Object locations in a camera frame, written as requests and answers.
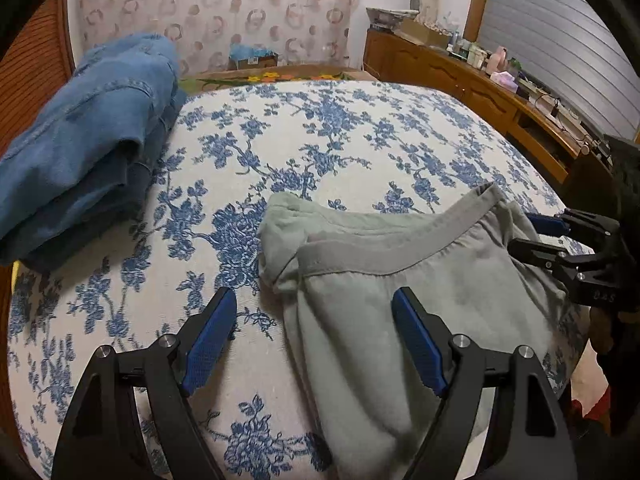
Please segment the brown cardboard box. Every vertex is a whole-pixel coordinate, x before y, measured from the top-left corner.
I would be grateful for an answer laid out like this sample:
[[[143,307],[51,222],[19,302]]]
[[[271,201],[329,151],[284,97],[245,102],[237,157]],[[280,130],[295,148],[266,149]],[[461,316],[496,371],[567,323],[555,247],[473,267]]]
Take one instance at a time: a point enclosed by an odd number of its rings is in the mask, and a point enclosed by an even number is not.
[[[445,50],[451,35],[446,30],[422,25],[413,18],[404,18],[394,29],[394,34],[421,47]]]

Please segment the grey shorts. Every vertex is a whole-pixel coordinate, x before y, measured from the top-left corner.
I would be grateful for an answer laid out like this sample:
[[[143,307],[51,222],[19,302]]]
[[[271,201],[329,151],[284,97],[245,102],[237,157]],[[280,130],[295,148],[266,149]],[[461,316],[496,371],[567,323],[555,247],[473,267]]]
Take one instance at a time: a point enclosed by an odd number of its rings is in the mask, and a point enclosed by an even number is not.
[[[451,386],[451,337],[532,348],[555,392],[584,351],[588,309],[510,255],[538,233],[493,183],[439,214],[341,212],[280,192],[258,235],[259,275],[338,478],[405,475]]]

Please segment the floral colourful blanket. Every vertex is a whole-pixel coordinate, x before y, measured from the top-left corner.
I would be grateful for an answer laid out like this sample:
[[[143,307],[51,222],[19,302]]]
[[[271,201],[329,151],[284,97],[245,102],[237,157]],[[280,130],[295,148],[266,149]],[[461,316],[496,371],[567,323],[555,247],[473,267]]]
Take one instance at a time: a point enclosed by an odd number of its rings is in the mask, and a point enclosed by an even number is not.
[[[365,70],[355,70],[350,67],[322,64],[288,65],[196,74],[182,78],[180,88],[189,96],[196,96],[204,92],[233,87],[301,80],[376,81],[376,78]]]

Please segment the grey window shutter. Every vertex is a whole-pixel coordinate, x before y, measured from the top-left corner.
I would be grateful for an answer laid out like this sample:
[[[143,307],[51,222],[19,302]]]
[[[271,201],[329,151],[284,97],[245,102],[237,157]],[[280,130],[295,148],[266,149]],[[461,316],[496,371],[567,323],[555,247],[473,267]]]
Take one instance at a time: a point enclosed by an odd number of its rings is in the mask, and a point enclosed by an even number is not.
[[[586,0],[486,0],[478,42],[506,48],[600,133],[636,137],[639,77]]]

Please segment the cardboard box with blue cloth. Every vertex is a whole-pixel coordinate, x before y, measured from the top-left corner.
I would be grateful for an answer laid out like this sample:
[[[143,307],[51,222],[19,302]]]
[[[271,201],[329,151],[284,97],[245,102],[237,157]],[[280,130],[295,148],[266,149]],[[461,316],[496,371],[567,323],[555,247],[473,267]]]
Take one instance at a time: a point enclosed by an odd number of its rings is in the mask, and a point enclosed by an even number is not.
[[[232,44],[228,70],[252,70],[278,65],[276,52],[264,47],[252,47],[247,44]]]

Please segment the blue floral bedsheet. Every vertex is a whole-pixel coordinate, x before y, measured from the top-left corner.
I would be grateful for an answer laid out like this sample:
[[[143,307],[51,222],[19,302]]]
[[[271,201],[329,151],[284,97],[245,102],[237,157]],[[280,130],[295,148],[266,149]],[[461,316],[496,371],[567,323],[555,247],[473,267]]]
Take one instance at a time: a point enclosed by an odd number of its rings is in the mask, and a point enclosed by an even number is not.
[[[299,81],[188,99],[146,194],[58,269],[17,271],[9,382],[29,465],[49,478],[63,419],[92,352],[144,348],[175,333],[217,288],[238,324],[193,399],[230,479],[341,479],[337,445],[308,408],[279,305],[258,276],[269,197],[289,192],[335,211],[440,214],[492,182],[522,209],[562,200],[480,116],[445,93],[370,81]]]

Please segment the folded blue jeans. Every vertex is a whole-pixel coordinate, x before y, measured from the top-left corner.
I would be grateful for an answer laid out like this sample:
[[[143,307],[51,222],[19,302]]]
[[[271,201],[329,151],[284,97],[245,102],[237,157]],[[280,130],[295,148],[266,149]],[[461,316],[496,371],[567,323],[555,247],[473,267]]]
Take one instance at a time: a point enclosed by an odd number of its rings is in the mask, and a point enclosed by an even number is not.
[[[2,264],[53,271],[136,216],[184,102],[166,37],[134,34],[88,51],[2,156]]]

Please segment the circle patterned curtain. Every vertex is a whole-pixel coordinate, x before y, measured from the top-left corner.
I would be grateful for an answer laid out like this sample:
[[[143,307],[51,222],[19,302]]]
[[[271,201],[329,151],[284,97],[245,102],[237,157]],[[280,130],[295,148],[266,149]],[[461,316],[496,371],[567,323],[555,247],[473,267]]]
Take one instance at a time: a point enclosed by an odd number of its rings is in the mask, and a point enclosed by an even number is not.
[[[82,47],[152,32],[171,40],[186,75],[225,70],[231,49],[264,48],[281,64],[343,65],[360,0],[70,0]]]

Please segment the wooden dresser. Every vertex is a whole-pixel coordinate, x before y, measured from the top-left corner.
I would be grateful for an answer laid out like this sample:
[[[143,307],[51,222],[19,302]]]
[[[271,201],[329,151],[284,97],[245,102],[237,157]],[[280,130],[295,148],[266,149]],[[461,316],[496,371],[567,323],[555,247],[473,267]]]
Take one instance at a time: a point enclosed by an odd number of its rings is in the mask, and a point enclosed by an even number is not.
[[[595,154],[585,154],[533,104],[451,56],[371,28],[363,67],[380,81],[433,88],[453,96],[512,142],[557,188],[608,177]]]

